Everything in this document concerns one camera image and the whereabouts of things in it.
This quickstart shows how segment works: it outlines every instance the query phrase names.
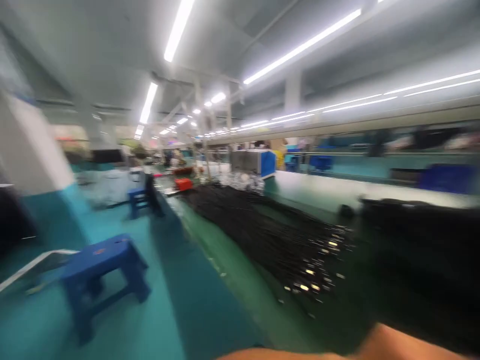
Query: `gray machine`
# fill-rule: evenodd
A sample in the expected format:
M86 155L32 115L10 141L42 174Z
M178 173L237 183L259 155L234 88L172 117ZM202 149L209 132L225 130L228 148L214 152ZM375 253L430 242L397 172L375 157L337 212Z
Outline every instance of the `gray machine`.
M230 154L231 171L253 173L262 179L275 175L277 156L270 150L237 150Z

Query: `red container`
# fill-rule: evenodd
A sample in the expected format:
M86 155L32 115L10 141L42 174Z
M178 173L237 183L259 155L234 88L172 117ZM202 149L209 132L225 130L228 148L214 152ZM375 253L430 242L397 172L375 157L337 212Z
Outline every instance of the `red container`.
M178 190L184 191L192 188L192 180L187 178L175 179L175 184Z

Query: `white pillar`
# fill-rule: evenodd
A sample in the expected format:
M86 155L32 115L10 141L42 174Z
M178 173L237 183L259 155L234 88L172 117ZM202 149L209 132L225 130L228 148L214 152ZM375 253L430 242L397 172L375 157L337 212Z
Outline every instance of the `white pillar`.
M95 109L85 99L76 98L75 106L78 112L80 123L85 129L88 140L90 141L90 150L117 149L117 143L108 140L104 136L102 119L95 114Z
M294 70L285 80L285 114L297 113L302 105L302 71Z
M113 124L103 121L102 123L103 141L112 146L117 146L117 127Z
M0 168L33 219L39 251L83 248L80 217L90 209L1 32L0 89Z
M22 195L64 189L74 176L51 126L36 106L2 92L0 159Z

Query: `cable bundle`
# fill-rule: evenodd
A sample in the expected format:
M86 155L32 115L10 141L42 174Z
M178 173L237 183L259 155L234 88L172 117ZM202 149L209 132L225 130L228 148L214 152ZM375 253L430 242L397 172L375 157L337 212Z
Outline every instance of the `cable bundle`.
M229 186L201 185L185 192L183 198L292 294L304 294L321 302L319 295L335 286L328 268L343 250L349 250L349 229ZM275 212L287 216L287 221L276 220Z

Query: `chair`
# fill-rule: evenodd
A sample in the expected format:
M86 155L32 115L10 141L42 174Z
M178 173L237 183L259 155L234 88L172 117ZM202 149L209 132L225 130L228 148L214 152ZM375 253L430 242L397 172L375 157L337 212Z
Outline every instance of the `chair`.
M143 278L147 267L128 234L87 246L71 256L61 282L81 345L93 338L94 315L130 293L134 293L140 303L147 299L151 291ZM92 299L100 295L104 287L102 276L116 269L121 270L126 279L125 288L96 305L86 301L85 294Z
M149 204L147 202L145 188L137 187L131 190L128 190L128 202L130 204L130 214L132 219L136 219L139 215L139 210L143 208L148 208Z

